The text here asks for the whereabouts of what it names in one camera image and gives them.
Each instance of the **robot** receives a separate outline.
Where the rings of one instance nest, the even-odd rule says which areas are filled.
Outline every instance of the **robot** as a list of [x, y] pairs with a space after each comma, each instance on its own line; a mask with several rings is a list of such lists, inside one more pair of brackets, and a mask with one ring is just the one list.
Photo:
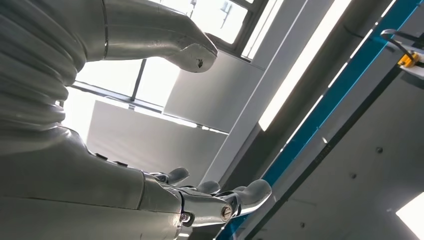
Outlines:
[[175, 239], [270, 196], [264, 180], [222, 193], [215, 182], [177, 187], [184, 168], [107, 161], [59, 124], [56, 101], [86, 62], [156, 56], [207, 71], [218, 51], [184, 14], [147, 0], [1, 0], [0, 40], [0, 239]]

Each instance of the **ceiling light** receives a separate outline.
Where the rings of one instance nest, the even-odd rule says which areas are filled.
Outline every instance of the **ceiling light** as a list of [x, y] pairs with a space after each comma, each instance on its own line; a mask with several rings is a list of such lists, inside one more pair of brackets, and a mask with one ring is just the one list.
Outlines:
[[179, 237], [188, 238], [188, 237], [190, 237], [190, 234], [188, 234], [188, 233], [180, 233], [180, 234], [178, 234], [178, 236]]
[[350, 2], [351, 0], [334, 0], [260, 118], [259, 125], [264, 131], [270, 126]]
[[424, 240], [424, 192], [403, 206], [396, 215], [419, 238]]

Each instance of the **white wall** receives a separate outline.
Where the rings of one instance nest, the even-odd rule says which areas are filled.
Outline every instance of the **white wall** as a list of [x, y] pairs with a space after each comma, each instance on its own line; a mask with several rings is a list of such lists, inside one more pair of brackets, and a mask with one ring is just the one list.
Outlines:
[[264, 70], [222, 51], [203, 73], [181, 70], [164, 112], [230, 132]]
[[87, 146], [106, 156], [147, 172], [170, 172], [185, 167], [184, 185], [197, 186], [225, 135], [145, 115], [96, 101]]

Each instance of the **fluorescent light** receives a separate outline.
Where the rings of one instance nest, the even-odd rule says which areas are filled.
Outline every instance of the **fluorescent light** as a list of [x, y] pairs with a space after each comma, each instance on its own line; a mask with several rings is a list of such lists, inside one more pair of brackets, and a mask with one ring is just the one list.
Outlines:
[[393, 4], [395, 4], [396, 0], [391, 1], [391, 3], [388, 5], [388, 7], [384, 10], [383, 14], [381, 15], [381, 17], [384, 17], [387, 12], [389, 11], [389, 9], [392, 8]]
[[424, 240], [424, 192], [403, 206], [396, 215], [419, 238]]
[[309, 117], [309, 115], [312, 113], [312, 111], [315, 109], [315, 107], [318, 105], [318, 103], [323, 99], [324, 95], [321, 95], [318, 100], [315, 102], [315, 104], [312, 106], [312, 108], [307, 112], [306, 116], [303, 118], [303, 120], [300, 122], [299, 126], [296, 127], [296, 130], [294, 130], [293, 134], [288, 138], [288, 140], [285, 142], [285, 144], [288, 144], [292, 138], [295, 136], [295, 134], [298, 132], [298, 130], [301, 128], [301, 126], [304, 124], [306, 119]]
[[356, 47], [355, 51], [353, 51], [352, 55], [350, 55], [350, 59], [352, 59], [355, 56], [355, 54], [357, 54], [358, 50], [362, 47], [362, 45], [365, 43], [365, 41], [368, 39], [368, 37], [371, 35], [372, 32], [373, 32], [372, 29], [368, 31], [368, 33], [365, 35], [365, 37], [362, 39], [362, 41], [360, 41], [359, 45]]
[[190, 234], [188, 234], [188, 233], [180, 233], [180, 234], [178, 234], [178, 236], [179, 237], [188, 238], [188, 237], [190, 237]]
[[266, 131], [351, 0], [334, 0], [259, 120]]
[[331, 88], [331, 86], [333, 85], [333, 83], [336, 81], [336, 79], [340, 76], [340, 74], [343, 72], [343, 70], [345, 70], [346, 66], [348, 65], [348, 62], [345, 62], [343, 64], [343, 66], [340, 68], [340, 70], [338, 71], [338, 73], [334, 76], [334, 78], [331, 80], [330, 84], [328, 85], [328, 88]]

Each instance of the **silver robot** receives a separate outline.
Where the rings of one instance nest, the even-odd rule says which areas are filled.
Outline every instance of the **silver robot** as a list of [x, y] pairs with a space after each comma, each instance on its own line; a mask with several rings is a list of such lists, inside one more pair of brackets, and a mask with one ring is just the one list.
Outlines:
[[92, 154], [61, 126], [86, 62], [162, 57], [201, 73], [218, 51], [184, 14], [147, 0], [0, 0], [0, 240], [166, 240], [222, 224], [270, 196], [219, 193], [189, 173], [147, 173]]

